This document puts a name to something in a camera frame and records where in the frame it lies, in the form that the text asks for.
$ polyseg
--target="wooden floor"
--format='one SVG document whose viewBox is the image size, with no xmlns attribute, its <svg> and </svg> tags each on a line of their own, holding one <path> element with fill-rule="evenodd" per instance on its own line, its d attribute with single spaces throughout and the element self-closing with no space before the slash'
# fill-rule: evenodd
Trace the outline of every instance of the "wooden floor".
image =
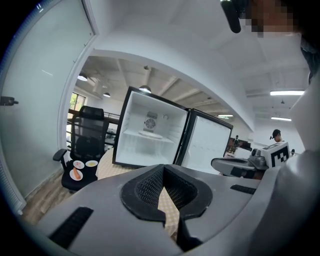
<svg viewBox="0 0 320 256">
<path fill-rule="evenodd" d="M 36 225 L 49 210 L 72 195 L 61 185 L 62 174 L 62 170 L 54 174 L 27 196 L 22 219 Z"/>
</svg>

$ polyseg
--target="table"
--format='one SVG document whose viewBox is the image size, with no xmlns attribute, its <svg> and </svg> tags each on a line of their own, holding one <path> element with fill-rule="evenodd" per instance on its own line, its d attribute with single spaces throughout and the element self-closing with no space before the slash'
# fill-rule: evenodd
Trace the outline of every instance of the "table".
<svg viewBox="0 0 320 256">
<path fill-rule="evenodd" d="M 95 173 L 98 180 L 135 171 L 134 168 L 122 167 L 120 165 L 113 164 L 112 163 L 113 153 L 114 153 L 114 149 L 111 148 L 101 158 Z M 160 194 L 158 209 L 165 213 L 164 229 L 168 232 L 169 236 L 171 236 L 174 232 L 178 230 L 179 211 L 176 208 L 174 202 L 171 200 L 165 188 L 163 188 Z"/>
</svg>

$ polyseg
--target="small white plate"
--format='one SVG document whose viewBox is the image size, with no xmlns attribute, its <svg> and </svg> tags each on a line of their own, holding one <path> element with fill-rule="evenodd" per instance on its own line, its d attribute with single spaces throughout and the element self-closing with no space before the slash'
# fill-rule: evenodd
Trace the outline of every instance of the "small white plate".
<svg viewBox="0 0 320 256">
<path fill-rule="evenodd" d="M 79 160 L 73 161 L 73 166 L 77 169 L 83 169 L 85 168 L 85 164 Z"/>
<path fill-rule="evenodd" d="M 77 170 L 77 171 L 78 171 L 78 174 L 81 177 L 80 179 L 76 179 L 75 174 L 74 174 L 74 169 L 72 169 L 69 174 L 70 174 L 71 179 L 73 179 L 73 180 L 78 182 L 78 181 L 82 180 L 82 178 L 84 177 L 84 174 L 80 170 Z"/>
<path fill-rule="evenodd" d="M 90 160 L 90 161 L 86 162 L 85 165 L 88 167 L 95 167 L 98 165 L 98 162 L 95 160 Z"/>
</svg>

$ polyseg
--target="plate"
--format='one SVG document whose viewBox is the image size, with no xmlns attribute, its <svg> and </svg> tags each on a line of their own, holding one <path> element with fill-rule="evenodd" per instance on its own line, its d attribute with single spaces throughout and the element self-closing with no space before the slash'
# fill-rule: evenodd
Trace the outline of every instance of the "plate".
<svg viewBox="0 0 320 256">
<path fill-rule="evenodd" d="M 140 130 L 138 133 L 140 135 L 142 135 L 142 136 L 153 138 L 153 139 L 161 140 L 163 138 L 163 136 L 161 136 L 160 134 L 157 134 L 157 133 L 154 133 L 154 132 L 149 132 L 149 131 L 146 131 L 146 130 Z"/>
<path fill-rule="evenodd" d="M 77 169 L 77 171 L 78 171 L 81 179 L 76 179 L 75 174 L 74 174 L 74 169 L 72 169 L 69 174 L 70 174 L 71 179 L 73 179 L 73 180 L 75 180 L 75 181 L 78 182 L 78 181 L 81 181 L 81 180 L 82 180 L 82 178 L 84 177 L 84 174 L 83 174 L 80 170 L 78 170 L 78 169 Z"/>
<path fill-rule="evenodd" d="M 90 161 L 86 162 L 85 165 L 88 167 L 95 167 L 98 165 L 98 162 L 95 160 L 90 160 Z"/>
<path fill-rule="evenodd" d="M 77 169 L 83 169 L 85 168 L 85 164 L 79 160 L 73 161 L 73 166 Z"/>
</svg>

